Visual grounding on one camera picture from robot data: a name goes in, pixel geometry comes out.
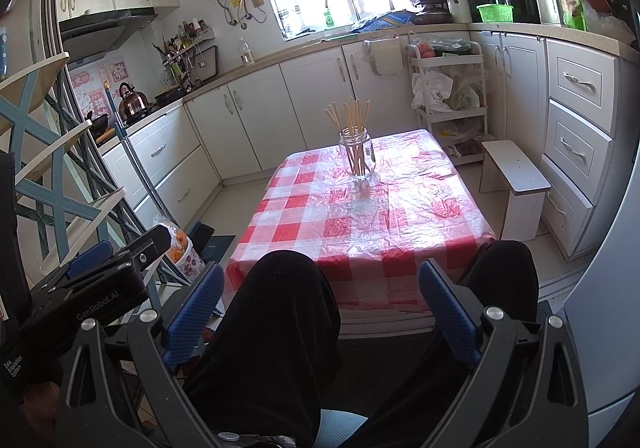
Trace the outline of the wooden chopstick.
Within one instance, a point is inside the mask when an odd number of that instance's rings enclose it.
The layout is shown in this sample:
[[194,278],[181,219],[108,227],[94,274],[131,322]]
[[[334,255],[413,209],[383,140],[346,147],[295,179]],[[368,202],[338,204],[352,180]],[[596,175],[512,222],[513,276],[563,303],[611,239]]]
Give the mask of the wooden chopstick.
[[349,116],[348,116],[348,120],[349,120],[349,139],[350,139],[350,149],[352,149],[352,159],[354,159],[354,174],[357,175],[357,164],[356,164],[356,158],[355,158],[355,134],[354,134],[354,121],[352,121],[352,116],[354,116],[352,114],[352,105],[354,104],[354,101],[349,102],[348,104],[348,109],[349,109]]
[[350,159],[349,150],[344,142],[342,123],[340,118],[338,118],[338,115],[335,112],[334,106],[332,104],[329,104],[328,108],[326,109],[326,114],[329,116],[330,120],[336,127],[338,148],[340,149],[341,156],[344,160],[345,169],[348,172],[352,172],[352,159]]
[[357,146],[356,146],[356,152],[357,152],[357,156],[358,156],[358,175],[363,175],[364,174],[364,170],[366,170],[364,168],[364,159],[363,159],[363,151],[362,151],[362,131],[363,131],[363,126],[362,126],[362,120],[361,120],[361,109],[360,109],[360,101],[356,100],[355,101],[355,112],[356,112],[356,130],[357,130]]
[[[363,126],[363,131],[362,131],[362,134],[361,134],[363,159],[364,159],[364,144],[366,144],[366,139],[367,139],[367,122],[368,122],[368,118],[369,118],[370,104],[371,104],[371,102],[367,101],[367,103],[364,104],[364,108],[360,107],[360,109],[361,109],[361,120],[362,120],[362,126]],[[366,171],[367,171],[366,159],[364,159],[364,168],[366,169],[366,170],[364,170],[364,174],[366,174]]]
[[352,174],[352,170],[350,170],[350,163],[346,153],[345,142],[344,142],[343,132],[346,130],[345,124],[343,123],[342,117],[340,116],[340,112],[338,111],[337,104],[335,102],[332,103],[332,108],[333,108],[334,117],[336,120],[336,125],[338,127],[338,139],[340,140],[341,149],[342,149],[342,152],[344,153],[346,162],[348,164],[348,171],[350,174]]
[[350,107],[348,103],[343,104],[344,115],[345,115],[345,131],[344,134],[344,142],[346,153],[350,163],[350,170],[352,170],[352,175],[356,175],[356,161],[354,157],[354,152],[352,151],[352,115],[350,114]]
[[344,127],[342,124],[342,120],[340,118],[340,114],[337,111],[336,104],[334,102],[329,104],[328,110],[329,110],[329,113],[331,114],[331,117],[333,118],[334,124],[337,127],[338,144],[340,144],[341,152],[343,153],[343,156],[346,162],[346,167],[348,169],[348,172],[352,173],[352,156],[350,156],[350,150],[348,148],[348,145],[345,143],[345,138],[343,134]]
[[354,116],[352,116],[352,121],[354,121],[354,134],[355,134],[355,158],[356,158],[356,164],[357,164],[357,175],[361,175],[362,174],[362,167],[361,167],[361,153],[360,153],[360,143],[359,143],[359,134],[361,132],[361,119],[360,119],[360,105],[359,105],[359,101],[355,100],[354,104],[352,105],[352,114]]

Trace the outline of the bag of oranges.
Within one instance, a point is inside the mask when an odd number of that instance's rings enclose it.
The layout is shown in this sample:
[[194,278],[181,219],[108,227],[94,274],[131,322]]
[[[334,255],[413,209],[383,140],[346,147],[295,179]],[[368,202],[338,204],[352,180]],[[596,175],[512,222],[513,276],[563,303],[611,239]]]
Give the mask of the bag of oranges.
[[205,263],[198,252],[195,251],[191,238],[183,229],[166,219],[163,215],[158,215],[154,219],[154,224],[162,225],[169,233],[170,246],[165,252],[164,257],[166,257],[186,279],[193,281],[198,278],[205,268]]

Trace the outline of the blue white folding chair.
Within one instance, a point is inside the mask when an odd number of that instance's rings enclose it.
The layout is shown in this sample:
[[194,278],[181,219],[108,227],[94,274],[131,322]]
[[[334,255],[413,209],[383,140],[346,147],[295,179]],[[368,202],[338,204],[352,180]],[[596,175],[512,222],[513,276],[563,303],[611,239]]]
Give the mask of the blue white folding chair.
[[35,225],[37,281],[100,240],[116,248],[144,233],[126,190],[98,171],[91,122],[55,97],[70,55],[53,55],[1,82],[1,139],[13,153],[17,213]]

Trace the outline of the black wok on stove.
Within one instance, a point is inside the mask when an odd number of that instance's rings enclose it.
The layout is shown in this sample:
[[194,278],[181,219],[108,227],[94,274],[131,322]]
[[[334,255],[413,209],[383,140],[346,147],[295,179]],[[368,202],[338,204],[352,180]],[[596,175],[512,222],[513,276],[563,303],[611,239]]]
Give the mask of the black wok on stove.
[[101,113],[101,115],[94,116],[93,112],[88,112],[86,119],[91,122],[89,129],[94,139],[102,136],[108,129],[108,115],[107,113]]

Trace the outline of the copper kettle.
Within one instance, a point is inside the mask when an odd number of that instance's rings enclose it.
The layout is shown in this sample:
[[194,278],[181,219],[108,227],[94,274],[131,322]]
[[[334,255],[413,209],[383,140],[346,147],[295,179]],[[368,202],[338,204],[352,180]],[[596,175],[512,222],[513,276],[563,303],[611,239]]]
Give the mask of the copper kettle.
[[134,90],[129,83],[120,83],[118,93],[120,96],[118,113],[125,123],[135,123],[149,113],[150,104],[148,99],[142,92]]

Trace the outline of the utensil rack with knives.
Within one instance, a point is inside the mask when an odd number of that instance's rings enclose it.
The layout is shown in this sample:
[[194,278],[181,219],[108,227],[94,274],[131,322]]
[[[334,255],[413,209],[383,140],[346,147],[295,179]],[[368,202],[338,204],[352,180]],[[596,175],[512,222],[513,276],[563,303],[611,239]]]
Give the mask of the utensil rack with knives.
[[177,33],[152,43],[160,54],[164,69],[163,83],[169,88],[180,86],[191,92],[218,75],[218,46],[213,28],[204,19],[184,20]]

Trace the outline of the clear plastic bottle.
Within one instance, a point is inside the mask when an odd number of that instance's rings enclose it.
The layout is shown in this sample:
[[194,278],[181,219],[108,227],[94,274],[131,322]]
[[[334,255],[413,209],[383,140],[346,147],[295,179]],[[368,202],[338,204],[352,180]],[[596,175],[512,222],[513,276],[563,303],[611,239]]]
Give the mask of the clear plastic bottle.
[[250,45],[248,45],[243,38],[239,41],[239,53],[244,66],[250,66],[255,63],[255,58],[252,50],[250,49]]

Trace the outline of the black range hood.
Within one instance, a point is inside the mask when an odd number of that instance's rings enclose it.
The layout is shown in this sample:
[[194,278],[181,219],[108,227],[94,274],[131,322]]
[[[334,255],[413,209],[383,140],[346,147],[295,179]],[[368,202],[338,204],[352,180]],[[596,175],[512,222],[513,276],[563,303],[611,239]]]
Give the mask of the black range hood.
[[83,65],[102,60],[156,18],[154,8],[124,8],[66,19],[58,26],[70,64]]

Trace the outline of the clear glass jar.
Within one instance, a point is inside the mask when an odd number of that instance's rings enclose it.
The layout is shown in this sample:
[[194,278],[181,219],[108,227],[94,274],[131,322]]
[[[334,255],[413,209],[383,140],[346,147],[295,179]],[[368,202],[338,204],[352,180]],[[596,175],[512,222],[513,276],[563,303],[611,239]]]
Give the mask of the clear glass jar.
[[376,166],[375,151],[365,127],[344,127],[338,135],[338,144],[347,171],[353,177],[364,179],[373,173]]

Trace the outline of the green dish soap bottle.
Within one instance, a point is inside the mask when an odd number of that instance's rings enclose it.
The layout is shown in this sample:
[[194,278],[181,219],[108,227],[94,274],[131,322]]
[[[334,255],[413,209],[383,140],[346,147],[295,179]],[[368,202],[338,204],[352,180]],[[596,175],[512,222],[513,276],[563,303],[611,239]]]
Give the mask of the green dish soap bottle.
[[329,8],[326,8],[324,10],[324,21],[326,22],[326,28],[333,28],[334,27],[334,20],[333,17],[331,15],[331,11]]

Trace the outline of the white plastic bag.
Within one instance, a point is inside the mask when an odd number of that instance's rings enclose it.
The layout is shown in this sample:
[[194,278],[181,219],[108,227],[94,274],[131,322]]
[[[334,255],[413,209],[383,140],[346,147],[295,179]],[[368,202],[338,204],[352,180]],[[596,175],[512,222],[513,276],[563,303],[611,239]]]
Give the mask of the white plastic bag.
[[411,86],[413,109],[423,108],[428,113],[451,112],[446,101],[452,93],[454,80],[448,76],[431,69],[427,69],[423,74],[413,72]]

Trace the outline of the blue bag on counter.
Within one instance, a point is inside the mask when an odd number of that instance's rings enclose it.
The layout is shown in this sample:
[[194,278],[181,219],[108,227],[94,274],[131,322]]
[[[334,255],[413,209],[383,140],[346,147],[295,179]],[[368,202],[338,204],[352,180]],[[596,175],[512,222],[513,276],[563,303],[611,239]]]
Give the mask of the blue bag on counter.
[[395,29],[413,24],[414,13],[407,10],[392,11],[373,15],[352,25],[352,34],[363,34],[379,30]]

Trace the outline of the white rolling storage cart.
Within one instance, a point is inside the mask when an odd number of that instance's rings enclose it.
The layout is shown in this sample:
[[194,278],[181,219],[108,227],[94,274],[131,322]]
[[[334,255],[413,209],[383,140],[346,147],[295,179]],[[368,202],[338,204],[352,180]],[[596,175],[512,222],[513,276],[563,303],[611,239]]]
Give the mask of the white rolling storage cart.
[[480,45],[463,38],[420,37],[410,34],[406,55],[413,72],[437,70],[454,80],[446,103],[451,112],[428,113],[413,109],[418,126],[433,135],[455,165],[477,163],[484,159],[482,143],[488,133],[486,82],[488,73]]

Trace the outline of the green plastic basket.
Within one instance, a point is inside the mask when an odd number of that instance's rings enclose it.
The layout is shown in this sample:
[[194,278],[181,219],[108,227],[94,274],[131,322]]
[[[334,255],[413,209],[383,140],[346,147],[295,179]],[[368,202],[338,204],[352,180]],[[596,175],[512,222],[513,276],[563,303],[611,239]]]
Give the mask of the green plastic basket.
[[485,24],[513,23],[513,6],[508,4],[477,5],[480,20]]

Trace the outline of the white electric kettle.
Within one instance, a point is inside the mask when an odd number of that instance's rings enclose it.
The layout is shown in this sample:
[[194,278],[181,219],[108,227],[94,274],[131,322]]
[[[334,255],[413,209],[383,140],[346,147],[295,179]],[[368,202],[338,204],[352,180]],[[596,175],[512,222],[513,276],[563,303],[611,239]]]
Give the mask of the white electric kettle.
[[472,23],[472,14],[468,0],[446,0],[452,20],[457,24]]

